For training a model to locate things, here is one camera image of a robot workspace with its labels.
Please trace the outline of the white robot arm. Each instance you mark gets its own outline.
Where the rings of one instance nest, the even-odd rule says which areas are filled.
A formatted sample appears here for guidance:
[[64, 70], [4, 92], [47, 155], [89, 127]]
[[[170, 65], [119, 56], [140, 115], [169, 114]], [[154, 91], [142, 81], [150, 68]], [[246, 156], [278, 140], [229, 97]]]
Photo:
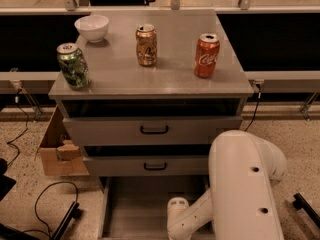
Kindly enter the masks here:
[[192, 205], [180, 197], [168, 202], [169, 239], [191, 240], [211, 222], [215, 240], [284, 240], [271, 182], [286, 169], [275, 144], [244, 131], [221, 133], [209, 152], [209, 189]]

